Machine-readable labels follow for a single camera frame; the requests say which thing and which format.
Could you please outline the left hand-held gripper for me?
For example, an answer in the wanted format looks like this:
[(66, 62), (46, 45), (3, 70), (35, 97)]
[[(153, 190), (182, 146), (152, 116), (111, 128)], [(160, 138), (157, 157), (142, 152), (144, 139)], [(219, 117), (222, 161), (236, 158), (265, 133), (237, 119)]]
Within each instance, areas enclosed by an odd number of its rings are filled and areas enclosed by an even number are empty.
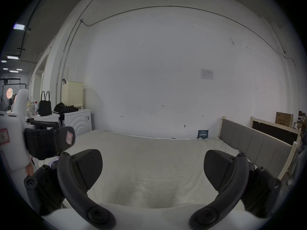
[(14, 100), (11, 112), (1, 111), (1, 164), (10, 176), (27, 177), (26, 166), (33, 157), (26, 149), (24, 129), (55, 130), (58, 152), (64, 152), (75, 143), (75, 130), (71, 126), (60, 127), (58, 121), (41, 121), (24, 115), (29, 90), (20, 89)]

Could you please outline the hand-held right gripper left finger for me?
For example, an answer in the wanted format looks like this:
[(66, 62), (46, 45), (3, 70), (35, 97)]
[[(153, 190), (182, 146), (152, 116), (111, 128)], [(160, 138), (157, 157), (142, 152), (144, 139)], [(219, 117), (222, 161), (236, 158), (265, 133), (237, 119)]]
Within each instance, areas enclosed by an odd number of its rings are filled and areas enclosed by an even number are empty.
[(51, 166), (44, 164), (33, 176), (24, 179), (27, 196), (39, 216), (47, 216), (61, 208), (64, 199), (89, 224), (110, 230), (116, 225), (114, 215), (92, 201), (87, 192), (101, 175), (102, 155), (87, 149), (70, 155), (63, 152)]

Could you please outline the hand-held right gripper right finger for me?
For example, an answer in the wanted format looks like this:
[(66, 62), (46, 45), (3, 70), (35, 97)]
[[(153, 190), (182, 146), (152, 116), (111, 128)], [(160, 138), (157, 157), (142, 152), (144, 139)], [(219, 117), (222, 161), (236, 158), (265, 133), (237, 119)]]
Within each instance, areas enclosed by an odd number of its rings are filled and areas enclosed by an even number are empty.
[(209, 150), (204, 158), (204, 173), (218, 196), (197, 210), (189, 219), (190, 228), (211, 228), (224, 219), (239, 201), (244, 210), (265, 219), (274, 214), (282, 182), (263, 167), (255, 168), (246, 154), (236, 156)]

